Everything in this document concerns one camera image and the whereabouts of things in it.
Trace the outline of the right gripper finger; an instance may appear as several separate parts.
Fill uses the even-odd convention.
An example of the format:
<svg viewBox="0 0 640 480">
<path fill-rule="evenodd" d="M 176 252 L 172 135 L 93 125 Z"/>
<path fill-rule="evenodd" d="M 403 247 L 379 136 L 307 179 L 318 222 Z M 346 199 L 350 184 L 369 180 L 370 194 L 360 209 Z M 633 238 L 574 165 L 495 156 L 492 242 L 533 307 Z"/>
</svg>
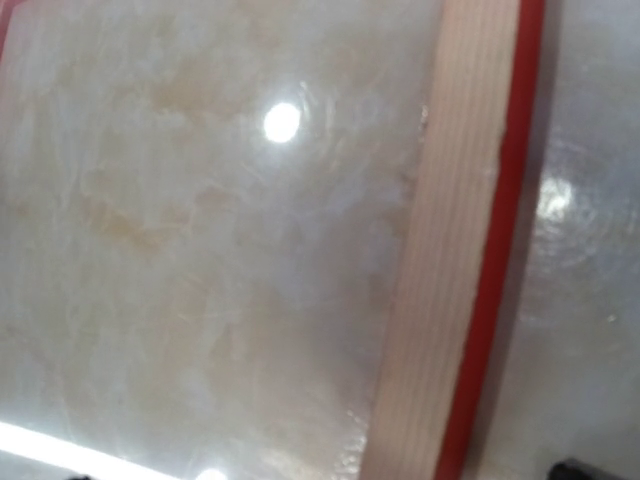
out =
<svg viewBox="0 0 640 480">
<path fill-rule="evenodd" d="M 549 469 L 549 480 L 597 480 L 599 478 L 596 469 L 575 459 L 556 462 Z"/>
</svg>

